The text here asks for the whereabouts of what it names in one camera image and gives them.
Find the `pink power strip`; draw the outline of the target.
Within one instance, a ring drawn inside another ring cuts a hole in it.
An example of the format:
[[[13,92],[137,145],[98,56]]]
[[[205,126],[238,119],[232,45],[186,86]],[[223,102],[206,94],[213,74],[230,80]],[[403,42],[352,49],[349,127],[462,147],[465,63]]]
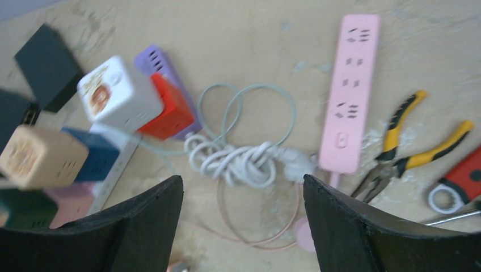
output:
[[[334,188],[359,166],[380,28],[376,14],[348,14],[341,21],[319,150],[319,167],[330,173]]]

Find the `white power strip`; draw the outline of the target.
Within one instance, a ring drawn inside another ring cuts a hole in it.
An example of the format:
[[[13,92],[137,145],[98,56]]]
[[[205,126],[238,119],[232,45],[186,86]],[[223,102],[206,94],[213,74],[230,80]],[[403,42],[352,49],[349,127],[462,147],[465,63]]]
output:
[[[138,138],[132,139],[129,134],[102,124],[93,124],[90,132],[102,135],[109,140],[120,153],[106,178],[102,181],[97,181],[92,187],[91,192],[94,195],[94,200],[86,213],[87,216],[102,210],[140,142]]]

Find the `red handled adjustable wrench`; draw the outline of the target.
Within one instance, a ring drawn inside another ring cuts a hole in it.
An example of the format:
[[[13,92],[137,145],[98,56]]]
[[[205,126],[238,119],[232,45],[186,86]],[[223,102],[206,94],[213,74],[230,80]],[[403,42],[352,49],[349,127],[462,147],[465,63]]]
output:
[[[448,193],[452,203],[441,207],[435,201],[439,192]],[[447,174],[438,179],[436,186],[428,193],[429,207],[441,214],[453,214],[480,196],[480,147],[467,155]]]

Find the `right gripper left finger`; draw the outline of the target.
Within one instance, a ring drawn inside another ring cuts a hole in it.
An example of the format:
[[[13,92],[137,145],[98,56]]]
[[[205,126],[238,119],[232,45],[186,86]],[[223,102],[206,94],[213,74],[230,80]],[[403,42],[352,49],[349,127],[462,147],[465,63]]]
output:
[[[1,229],[2,271],[166,271],[183,203],[174,175],[55,229]]]

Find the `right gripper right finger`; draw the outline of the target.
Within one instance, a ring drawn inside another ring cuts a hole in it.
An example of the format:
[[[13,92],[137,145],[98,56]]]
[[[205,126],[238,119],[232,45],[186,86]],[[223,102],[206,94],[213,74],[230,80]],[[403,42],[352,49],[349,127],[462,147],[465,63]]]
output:
[[[480,233],[394,216],[305,175],[303,198],[321,271],[479,271]]]

